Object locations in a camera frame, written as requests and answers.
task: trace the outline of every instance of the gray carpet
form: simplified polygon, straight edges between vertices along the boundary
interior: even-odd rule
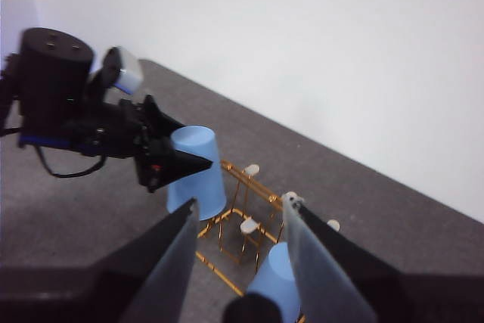
[[[160,108],[187,124],[214,129],[220,154],[235,165],[258,163],[259,180],[278,194],[293,190],[321,218],[338,219],[341,232],[406,272],[484,274],[484,225],[398,182],[292,132],[227,98],[143,61],[139,95],[152,93]],[[121,96],[111,92],[115,101]],[[12,117],[10,124],[17,122]],[[78,171],[89,158],[49,151],[58,172]],[[225,176],[227,195],[234,181]],[[137,184],[132,160],[108,160],[100,172],[55,179],[32,148],[15,136],[2,140],[2,240],[4,266],[79,266],[130,241],[167,214],[166,191],[148,194]],[[254,214],[263,216],[251,197]],[[228,245],[238,246],[238,233]],[[220,254],[216,234],[199,249],[241,286],[253,276],[253,255],[241,267]],[[219,321],[235,295],[195,261],[181,321]]]

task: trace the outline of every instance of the white wall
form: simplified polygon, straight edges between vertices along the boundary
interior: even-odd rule
[[[38,26],[39,20],[34,0],[1,0],[1,3],[0,53],[3,68],[5,56],[17,50],[20,32],[31,26]]]
[[[36,0],[484,222],[484,0]]]

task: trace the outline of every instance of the blue plastic cup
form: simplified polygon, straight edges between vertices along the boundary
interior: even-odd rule
[[[200,221],[218,215],[227,203],[219,149],[213,130],[205,126],[184,126],[171,134],[173,147],[213,161],[212,166],[168,185],[166,208],[170,213],[192,197],[197,198]]]
[[[283,323],[294,323],[301,310],[296,281],[290,266],[287,243],[274,245],[262,263],[247,293],[259,293],[276,303]]]

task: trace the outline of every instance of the metal frame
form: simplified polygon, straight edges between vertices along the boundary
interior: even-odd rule
[[[282,230],[284,229],[284,223],[281,222],[277,237],[275,237],[273,234],[268,232],[267,229],[261,223],[259,223],[259,225],[257,226],[257,230],[259,231],[259,241],[255,241],[255,239],[253,239],[252,237],[245,235],[244,244],[242,246],[242,251],[240,252],[239,256],[235,256],[233,253],[230,253],[229,251],[223,248],[222,223],[225,219],[229,219],[232,214],[238,215],[239,217],[242,218],[242,220],[245,220],[250,217],[245,213],[245,207],[247,205],[247,193],[249,189],[251,191],[254,191],[263,200],[265,200],[275,208],[275,211],[271,213],[271,215],[269,216],[270,219],[274,218],[274,215],[276,214],[276,212],[282,211],[282,200],[279,196],[276,195],[276,193],[274,193],[269,188],[265,187],[263,184],[256,181],[252,176],[245,174],[242,169],[237,168],[236,166],[234,166],[234,164],[228,162],[227,160],[221,160],[220,165],[226,172],[228,172],[229,174],[231,174],[237,179],[237,187],[236,187],[235,195],[231,203],[231,207],[228,208],[226,211],[218,214],[217,216],[212,217],[206,224],[206,227],[203,228],[198,233],[197,237],[198,238],[206,237],[206,235],[213,229],[214,226],[219,225],[219,249],[221,252],[226,253],[228,256],[230,256],[237,264],[240,262],[242,253],[244,253],[246,238],[248,238],[256,245],[257,245],[257,242],[259,242],[257,247],[257,254],[256,254],[256,272],[257,272],[257,269],[259,267],[259,247],[260,247],[260,244],[262,243],[262,236],[269,239],[273,244],[277,244],[279,242],[279,239],[281,238]],[[238,208],[235,208],[234,205],[235,205],[235,201],[236,201],[241,183],[246,186],[246,191],[244,195],[244,207],[242,210],[239,210]],[[242,297],[244,295],[244,291],[241,290],[227,275],[225,275],[222,271],[220,271],[212,262],[210,262],[200,251],[197,251],[195,255],[215,275],[217,275],[225,284],[227,284],[239,297]],[[305,321],[306,321],[306,317],[304,315],[301,315],[297,320],[297,323],[304,323]]]

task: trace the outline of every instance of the black cable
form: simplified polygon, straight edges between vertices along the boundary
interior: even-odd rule
[[[19,132],[20,131],[20,128],[9,128],[9,129],[3,129],[1,132],[0,132],[0,138],[2,136],[6,136],[6,135],[10,135],[10,134],[15,134],[16,132]]]
[[[86,169],[83,172],[71,173],[71,174],[59,174],[56,172],[52,172],[52,169],[48,166],[47,161],[45,160],[42,149],[38,145],[34,145],[33,147],[36,149],[36,153],[39,156],[40,162],[44,166],[45,170],[47,170],[47,173],[57,178],[75,178],[75,177],[83,177],[84,175],[91,174],[96,170],[101,169],[104,166],[104,163],[106,162],[106,159],[107,159],[105,155],[101,155],[100,160],[94,166],[92,166],[89,169]]]

